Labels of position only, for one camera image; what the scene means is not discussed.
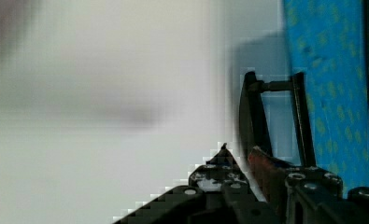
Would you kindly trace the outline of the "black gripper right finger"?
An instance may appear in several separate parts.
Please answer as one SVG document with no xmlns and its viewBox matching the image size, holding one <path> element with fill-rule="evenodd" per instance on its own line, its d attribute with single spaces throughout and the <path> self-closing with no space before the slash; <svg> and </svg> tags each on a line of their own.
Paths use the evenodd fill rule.
<svg viewBox="0 0 369 224">
<path fill-rule="evenodd" d="M 343 180 L 316 166 L 295 166 L 254 147 L 248 165 L 283 224 L 369 224 L 369 187 L 343 196 Z"/>
</svg>

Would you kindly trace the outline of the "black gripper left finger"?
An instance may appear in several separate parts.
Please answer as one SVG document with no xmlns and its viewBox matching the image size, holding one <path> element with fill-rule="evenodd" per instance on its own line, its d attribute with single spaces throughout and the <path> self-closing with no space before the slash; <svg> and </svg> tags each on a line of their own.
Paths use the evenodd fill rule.
<svg viewBox="0 0 369 224">
<path fill-rule="evenodd" d="M 168 190 L 113 224 L 281 224 L 259 201 L 232 153 L 223 145 L 188 183 Z"/>
</svg>

